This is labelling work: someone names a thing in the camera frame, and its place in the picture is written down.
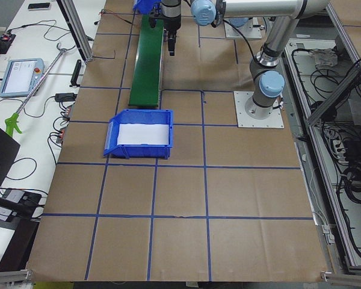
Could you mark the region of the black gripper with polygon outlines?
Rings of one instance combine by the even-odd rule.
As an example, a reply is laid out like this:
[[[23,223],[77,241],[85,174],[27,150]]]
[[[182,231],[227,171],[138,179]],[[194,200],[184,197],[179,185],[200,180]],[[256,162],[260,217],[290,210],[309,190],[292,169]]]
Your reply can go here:
[[[148,13],[149,25],[151,28],[156,27],[158,19],[162,19],[162,2],[155,2],[152,6],[152,9]]]
[[[170,56],[175,55],[176,36],[181,28],[181,15],[164,18],[164,29],[167,31],[167,44]]]

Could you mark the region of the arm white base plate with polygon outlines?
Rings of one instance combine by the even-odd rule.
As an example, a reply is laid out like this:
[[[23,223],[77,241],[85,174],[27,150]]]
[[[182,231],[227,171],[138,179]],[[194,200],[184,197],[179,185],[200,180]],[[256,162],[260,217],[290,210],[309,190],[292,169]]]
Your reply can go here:
[[[253,92],[234,91],[233,95],[239,128],[284,128],[281,109],[277,107],[277,101],[274,101],[269,108],[262,108],[253,102]]]
[[[259,40],[262,38],[261,31],[264,29],[264,26],[259,24],[257,18],[237,17],[226,18],[226,20],[229,22],[224,24],[227,39],[241,38],[237,30],[233,29],[230,24],[237,28],[248,40]]]

